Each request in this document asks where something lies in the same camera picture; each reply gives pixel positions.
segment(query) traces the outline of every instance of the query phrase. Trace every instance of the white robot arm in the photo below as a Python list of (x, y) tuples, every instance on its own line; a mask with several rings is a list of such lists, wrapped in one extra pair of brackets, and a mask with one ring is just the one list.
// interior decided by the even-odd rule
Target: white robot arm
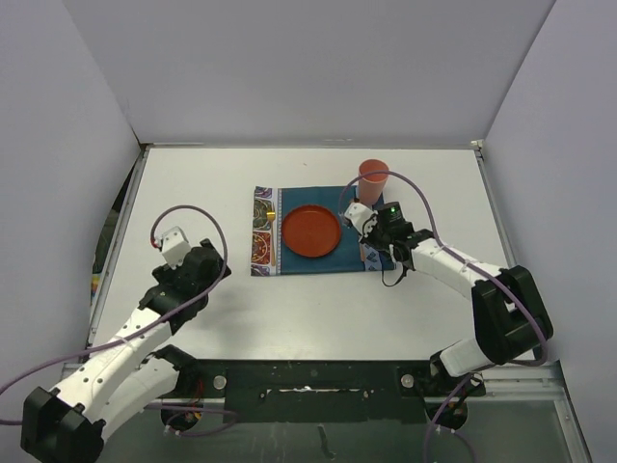
[[(475, 338), (459, 340), (431, 358), (433, 372), (444, 381), (490, 365), (503, 365), (539, 343), (528, 321), (487, 276), (498, 279), (522, 300), (545, 338), (552, 337), (552, 325), (542, 298), (525, 268), (504, 269), (452, 247), (446, 250), (431, 231), (415, 231), (412, 223), (403, 218), (399, 203), (384, 204), (377, 210), (352, 203), (344, 218), (358, 231), (360, 242), (402, 263), (401, 278), (409, 270), (425, 273), (472, 303)], [(469, 268), (470, 264), (484, 275)]]
[[(187, 358), (192, 358), (173, 346), (153, 350), (203, 309), (207, 296), (142, 335), (127, 338), (203, 293), (220, 276), (223, 259), (209, 240), (191, 248), (178, 227), (163, 233), (157, 244), (167, 263), (152, 272), (158, 285), (146, 292), (110, 339), (122, 343), (93, 354), (50, 391), (36, 388), (26, 398), (21, 446), (39, 461), (96, 461), (105, 441), (124, 422), (176, 389)], [(229, 274), (227, 269), (224, 278)]]

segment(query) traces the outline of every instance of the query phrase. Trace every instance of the screw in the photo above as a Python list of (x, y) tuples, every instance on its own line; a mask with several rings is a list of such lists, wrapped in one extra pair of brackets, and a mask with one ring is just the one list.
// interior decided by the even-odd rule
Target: screw
[(411, 389), (414, 386), (414, 377), (411, 374), (401, 376), (401, 384), (406, 389)]
[(215, 376), (214, 381), (212, 381), (212, 385), (217, 391), (221, 391), (222, 389), (224, 389), (227, 383), (228, 380), (226, 379), (226, 377), (221, 376), (220, 374), (218, 376)]

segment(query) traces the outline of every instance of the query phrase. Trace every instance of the gray wall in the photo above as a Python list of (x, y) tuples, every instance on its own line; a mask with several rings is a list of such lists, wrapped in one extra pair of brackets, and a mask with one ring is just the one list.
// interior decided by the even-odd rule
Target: gray wall
[[(61, 0), (0, 1), (0, 383), (83, 347), (98, 233), (138, 154)], [(20, 415), (35, 384), (0, 397)], [(0, 426), (0, 460), (31, 461)]]
[(617, 440), (617, 3), (558, 0), (487, 138), (487, 166), (597, 463)]
[(407, 147), (485, 136), (552, 3), (65, 0), (142, 142)]

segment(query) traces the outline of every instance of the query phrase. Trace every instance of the white table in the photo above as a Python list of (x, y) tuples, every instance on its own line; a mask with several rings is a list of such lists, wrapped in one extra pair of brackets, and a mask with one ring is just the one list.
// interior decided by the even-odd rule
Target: white table
[[(428, 359), (473, 335), (471, 307), (458, 293), (410, 273), (383, 287), (378, 273), (250, 276), (253, 190), (261, 186), (344, 185), (370, 157), (417, 182), (434, 209), (446, 242), (505, 265), (487, 193), (471, 150), (154, 148), (128, 222), (97, 327), (101, 344), (121, 327), (155, 281), (163, 263), (148, 244), (154, 219), (175, 204), (211, 212), (225, 231), (232, 276), (171, 343), (199, 358), (285, 360)], [(416, 193), (391, 178), (386, 201), (400, 201), (407, 220), (428, 228)], [(220, 239), (193, 211), (168, 216), (159, 231), (180, 225), (190, 241)], [(387, 274), (393, 280), (394, 273)]]

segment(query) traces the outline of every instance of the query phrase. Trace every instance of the patterned placemat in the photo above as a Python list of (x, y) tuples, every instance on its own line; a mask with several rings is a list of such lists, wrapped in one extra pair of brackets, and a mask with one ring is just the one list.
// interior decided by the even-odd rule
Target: patterned placemat
[[(364, 272), (392, 270), (393, 263), (380, 256), (369, 246), (358, 242), (353, 229), (342, 228), (338, 246), (327, 256), (317, 259), (295, 254), (281, 237), (282, 219), (293, 209), (305, 204), (327, 207), (338, 216), (338, 197), (342, 186), (313, 186), (306, 188), (256, 187), (253, 209), (253, 241), (251, 252), (251, 275), (267, 277), (310, 273)], [(345, 203), (354, 198), (350, 189)], [(274, 220), (268, 220), (268, 211), (274, 211)]]

